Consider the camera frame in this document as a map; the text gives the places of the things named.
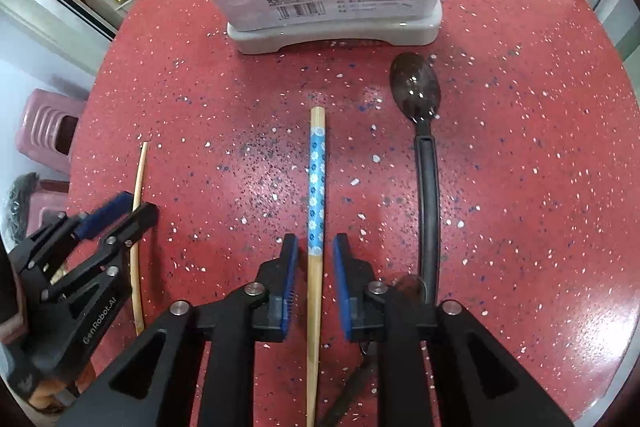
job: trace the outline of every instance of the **white base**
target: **white base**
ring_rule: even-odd
[[[273,53],[299,42],[338,39],[369,39],[394,46],[423,46],[436,39],[441,22],[442,4],[438,0],[433,12],[418,20],[391,17],[318,21],[248,32],[239,32],[227,23],[226,32],[236,43],[238,51],[245,55],[257,55]]]

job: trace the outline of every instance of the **spoon handle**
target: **spoon handle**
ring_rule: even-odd
[[[426,286],[427,304],[435,304],[440,265],[440,190],[436,144],[433,136],[425,135],[416,136],[414,143],[418,171],[418,273]]]

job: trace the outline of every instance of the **black spoon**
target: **black spoon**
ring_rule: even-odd
[[[415,53],[401,53],[394,58],[389,82],[396,105],[415,124],[420,229],[418,273],[425,285],[425,302],[435,304],[440,264],[440,190],[431,120],[440,106],[440,85],[429,63]]]

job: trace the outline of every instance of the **barcode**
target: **barcode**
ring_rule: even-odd
[[[305,2],[302,4],[292,4],[291,6],[278,6],[278,13],[281,19],[296,17],[313,17],[315,15],[325,15],[324,3],[322,1]]]

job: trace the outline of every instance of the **blue floral pattern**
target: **blue floral pattern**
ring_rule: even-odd
[[[322,255],[324,244],[324,149],[324,128],[312,127],[309,143],[309,255]]]

